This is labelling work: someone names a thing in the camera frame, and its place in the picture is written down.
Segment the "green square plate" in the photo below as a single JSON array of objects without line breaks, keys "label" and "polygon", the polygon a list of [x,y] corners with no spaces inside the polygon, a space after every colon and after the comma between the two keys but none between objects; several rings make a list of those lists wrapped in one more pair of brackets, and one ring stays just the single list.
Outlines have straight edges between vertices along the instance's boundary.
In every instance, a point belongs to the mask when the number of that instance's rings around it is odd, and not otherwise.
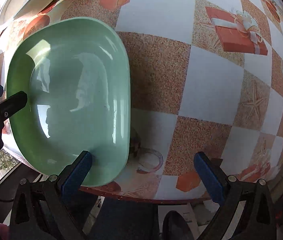
[{"label": "green square plate", "polygon": [[7,96],[26,106],[10,119],[18,149],[32,167],[58,174],[82,151],[93,157],[83,185],[103,186],[125,167],[130,140],[130,67],[117,33],[76,17],[26,38],[11,59]]}]

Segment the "patterned tablecloth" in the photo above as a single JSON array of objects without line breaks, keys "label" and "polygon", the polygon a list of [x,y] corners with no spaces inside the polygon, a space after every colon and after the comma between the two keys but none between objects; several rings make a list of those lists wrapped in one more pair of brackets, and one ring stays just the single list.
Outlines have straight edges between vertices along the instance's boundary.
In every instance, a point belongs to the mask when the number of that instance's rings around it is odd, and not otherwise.
[{"label": "patterned tablecloth", "polygon": [[[110,183],[84,189],[138,200],[203,199],[208,194],[193,166],[199,151],[220,159],[221,169],[241,181],[279,179],[282,0],[53,0],[0,31],[4,97],[18,46],[76,17],[110,26],[130,67],[128,161]],[[2,139],[5,150],[31,166],[9,120]]]}]

